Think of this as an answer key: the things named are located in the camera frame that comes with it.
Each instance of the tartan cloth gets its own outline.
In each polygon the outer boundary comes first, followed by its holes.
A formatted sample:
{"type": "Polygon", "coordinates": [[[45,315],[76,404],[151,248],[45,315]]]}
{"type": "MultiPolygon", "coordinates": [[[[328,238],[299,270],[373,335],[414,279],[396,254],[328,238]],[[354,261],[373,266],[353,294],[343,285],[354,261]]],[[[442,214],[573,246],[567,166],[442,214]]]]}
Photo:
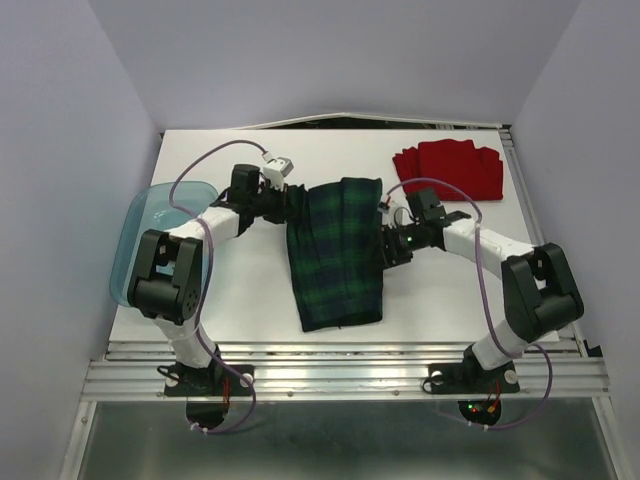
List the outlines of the tartan cloth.
{"type": "Polygon", "coordinates": [[[287,193],[294,211],[287,251],[302,330],[379,322],[382,268],[373,259],[382,181],[343,178],[287,193]]]}

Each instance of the white tabletop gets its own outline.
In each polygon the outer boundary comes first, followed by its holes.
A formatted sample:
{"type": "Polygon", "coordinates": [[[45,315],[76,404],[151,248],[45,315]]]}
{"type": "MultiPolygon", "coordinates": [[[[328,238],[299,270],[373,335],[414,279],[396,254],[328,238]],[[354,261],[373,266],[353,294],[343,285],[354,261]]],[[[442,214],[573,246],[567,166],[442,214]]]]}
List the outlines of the white tabletop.
{"type": "MultiPolygon", "coordinates": [[[[342,177],[382,178],[386,191],[398,182],[392,158],[422,141],[471,139],[476,147],[500,152],[504,162],[504,199],[481,202],[484,226],[520,241],[530,241],[514,183],[497,131],[467,130],[176,130],[167,131],[153,184],[171,182],[201,154],[231,139],[262,144],[275,156],[290,158],[295,168],[289,184],[313,187],[342,177]]],[[[259,152],[232,146],[192,171],[218,191],[228,186],[236,163],[260,165],[259,152]]],[[[402,190],[394,193],[404,202],[402,190]]],[[[445,203],[447,211],[464,203],[445,203]]],[[[209,336],[221,342],[355,343],[473,342],[487,332],[475,266],[437,249],[414,255],[409,265],[384,273],[383,319],[372,325],[303,333],[291,290],[285,226],[261,219],[241,237],[216,250],[214,274],[203,311],[209,336]]],[[[500,282],[486,274],[494,320],[503,318],[500,282]]],[[[557,340],[554,332],[547,340],[557,340]]],[[[164,340],[160,330],[135,309],[118,307],[111,341],[164,340]]]]}

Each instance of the red cloth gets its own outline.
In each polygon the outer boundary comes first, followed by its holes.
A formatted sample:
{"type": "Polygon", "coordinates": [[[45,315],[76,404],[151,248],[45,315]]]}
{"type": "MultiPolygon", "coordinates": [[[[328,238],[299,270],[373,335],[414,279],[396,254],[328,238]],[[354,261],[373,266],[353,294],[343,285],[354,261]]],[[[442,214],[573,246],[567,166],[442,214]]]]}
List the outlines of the red cloth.
{"type": "MultiPolygon", "coordinates": [[[[476,148],[473,140],[421,142],[393,157],[401,181],[431,177],[458,187],[473,200],[502,200],[502,161],[490,148],[476,148]]],[[[462,201],[459,193],[443,185],[416,182],[404,186],[409,194],[433,187],[442,201],[462,201]]]]}

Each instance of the gray wall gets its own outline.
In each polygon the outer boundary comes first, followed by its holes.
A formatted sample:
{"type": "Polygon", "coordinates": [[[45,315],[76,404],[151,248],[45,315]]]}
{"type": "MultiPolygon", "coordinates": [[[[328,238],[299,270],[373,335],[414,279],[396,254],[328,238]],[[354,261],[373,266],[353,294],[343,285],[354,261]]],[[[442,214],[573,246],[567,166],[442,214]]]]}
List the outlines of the gray wall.
{"type": "MultiPolygon", "coordinates": [[[[640,452],[640,2],[584,0],[514,127],[548,239],[563,244],[640,452]]],[[[640,458],[633,457],[640,475],[640,458]]]]}
{"type": "Polygon", "coordinates": [[[0,476],[57,478],[156,129],[84,0],[0,5],[0,476]]]}
{"type": "Polygon", "coordinates": [[[89,0],[162,128],[512,122],[579,0],[89,0]]]}

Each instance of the purple cable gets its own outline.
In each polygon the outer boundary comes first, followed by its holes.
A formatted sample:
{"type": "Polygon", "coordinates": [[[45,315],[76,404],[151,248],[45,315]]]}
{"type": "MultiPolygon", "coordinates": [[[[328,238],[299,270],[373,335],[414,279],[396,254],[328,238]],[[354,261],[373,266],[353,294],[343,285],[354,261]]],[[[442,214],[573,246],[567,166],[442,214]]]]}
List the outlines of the purple cable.
{"type": "MultiPolygon", "coordinates": [[[[469,204],[473,207],[473,209],[478,214],[478,218],[476,219],[476,228],[474,231],[476,272],[478,273],[478,284],[480,286],[480,296],[482,298],[482,307],[484,309],[484,316],[487,320],[487,327],[489,328],[489,334],[491,335],[491,339],[493,340],[493,343],[496,345],[498,350],[500,350],[500,352],[504,356],[509,358],[514,358],[514,359],[520,358],[519,355],[515,355],[505,350],[505,348],[502,346],[502,344],[498,340],[498,335],[496,334],[496,330],[493,326],[491,311],[489,309],[489,297],[487,295],[487,287],[484,283],[484,272],[482,270],[482,246],[480,244],[480,224],[482,223],[483,217],[482,217],[482,212],[480,211],[480,207],[469,195],[464,193],[458,187],[454,187],[453,185],[447,182],[443,182],[442,180],[438,180],[437,178],[429,178],[429,177],[412,178],[410,180],[405,180],[404,182],[400,182],[389,189],[389,191],[387,192],[387,196],[390,197],[393,191],[397,190],[398,188],[404,185],[417,183],[417,182],[427,182],[427,183],[430,182],[430,183],[435,183],[435,184],[443,185],[447,188],[450,188],[454,192],[460,194],[462,198],[464,198],[467,202],[469,202],[469,204]]],[[[547,367],[549,369],[549,380],[547,382],[547,388],[544,392],[544,395],[542,396],[542,400],[540,400],[540,403],[538,404],[538,406],[529,415],[526,415],[520,420],[517,420],[512,423],[508,423],[506,425],[497,425],[493,427],[488,427],[489,430],[508,430],[510,428],[515,428],[524,423],[527,423],[529,420],[531,420],[532,418],[538,415],[538,413],[541,411],[546,401],[549,399],[549,395],[551,394],[551,386],[553,385],[553,365],[551,364],[551,358],[549,357],[549,354],[547,353],[547,351],[540,344],[532,343],[531,346],[536,347],[538,350],[540,350],[540,352],[544,356],[544,359],[547,362],[547,367]]],[[[454,418],[452,415],[448,415],[448,414],[443,414],[443,415],[446,417],[454,418]]],[[[474,425],[478,425],[481,428],[485,428],[484,425],[479,425],[479,424],[474,424],[474,425]]]]}
{"type": "Polygon", "coordinates": [[[211,236],[211,232],[209,231],[209,226],[205,223],[204,220],[202,220],[201,218],[198,218],[198,214],[182,205],[177,205],[174,201],[174,194],[176,191],[176,188],[178,187],[178,185],[180,184],[180,182],[184,179],[184,177],[187,175],[187,173],[189,173],[196,165],[198,165],[200,162],[202,162],[205,158],[207,158],[210,155],[213,155],[216,152],[219,152],[220,150],[222,150],[223,148],[226,148],[230,145],[235,145],[235,144],[246,144],[246,145],[252,145],[256,148],[258,148],[263,154],[267,153],[267,151],[262,147],[262,145],[256,143],[256,142],[252,142],[251,140],[231,140],[229,142],[223,143],[222,145],[218,145],[216,148],[213,148],[211,150],[209,150],[207,153],[201,155],[197,160],[195,160],[191,165],[189,165],[187,168],[185,168],[185,170],[180,174],[180,176],[176,179],[176,181],[173,183],[173,185],[171,186],[171,190],[169,191],[169,205],[171,205],[173,208],[175,208],[176,210],[180,210],[183,213],[186,213],[187,215],[189,215],[190,217],[192,217],[194,220],[196,220],[204,229],[205,232],[205,236],[206,236],[206,240],[207,240],[207,274],[205,276],[205,280],[204,280],[204,289],[202,292],[202,296],[200,297],[200,302],[198,303],[198,308],[196,309],[196,317],[195,317],[195,331],[196,331],[196,337],[198,338],[198,341],[200,342],[200,345],[202,345],[202,348],[204,348],[204,350],[211,356],[211,358],[218,364],[220,365],[220,367],[222,367],[224,370],[226,370],[227,372],[229,372],[231,375],[235,376],[236,378],[242,380],[244,383],[246,383],[249,386],[249,390],[251,391],[251,406],[249,407],[249,411],[244,415],[244,417],[242,417],[240,420],[238,420],[236,423],[234,423],[233,425],[226,427],[226,428],[222,428],[222,429],[215,429],[215,430],[205,430],[200,426],[196,426],[196,428],[207,434],[207,435],[213,435],[213,434],[219,434],[219,433],[229,433],[233,430],[235,430],[236,428],[238,428],[240,425],[242,425],[253,413],[253,411],[256,408],[256,390],[253,387],[253,382],[249,383],[240,372],[238,372],[235,368],[227,365],[224,360],[222,360],[222,358],[220,358],[218,355],[216,355],[211,348],[209,348],[209,346],[207,345],[207,343],[204,341],[204,339],[202,338],[202,334],[200,333],[200,321],[201,321],[201,315],[202,315],[202,308],[204,306],[204,301],[207,297],[207,292],[209,291],[209,283],[211,282],[211,275],[213,273],[213,237],[211,236]]]}

